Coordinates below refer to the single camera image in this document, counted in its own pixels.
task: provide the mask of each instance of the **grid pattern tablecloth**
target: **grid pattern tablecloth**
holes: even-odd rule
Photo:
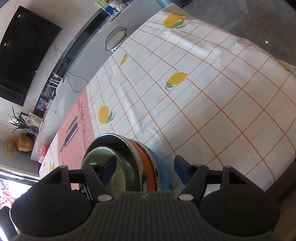
[[[295,158],[295,67],[286,66],[172,4],[136,30],[87,86],[94,134],[147,145],[176,193],[183,188],[176,155],[211,169],[231,165],[265,190]]]

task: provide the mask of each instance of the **woven basket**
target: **woven basket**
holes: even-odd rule
[[[122,3],[122,0],[114,0],[113,2],[110,2],[109,5],[116,8],[120,3]]]

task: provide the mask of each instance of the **marble wall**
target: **marble wall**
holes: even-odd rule
[[[62,28],[33,79],[24,107],[13,104],[16,113],[28,113],[34,110],[40,93],[62,53],[85,23],[99,10],[99,6],[95,4],[95,0],[9,0],[0,8],[0,41],[20,5]],[[8,113],[12,113],[12,103],[0,97],[1,125],[12,128]]]

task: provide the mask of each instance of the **black tv screen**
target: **black tv screen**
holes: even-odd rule
[[[24,105],[37,69],[60,31],[19,6],[0,43],[0,97]]]

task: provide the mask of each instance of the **floor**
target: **floor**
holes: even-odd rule
[[[296,65],[296,11],[284,0],[192,0],[183,10]]]

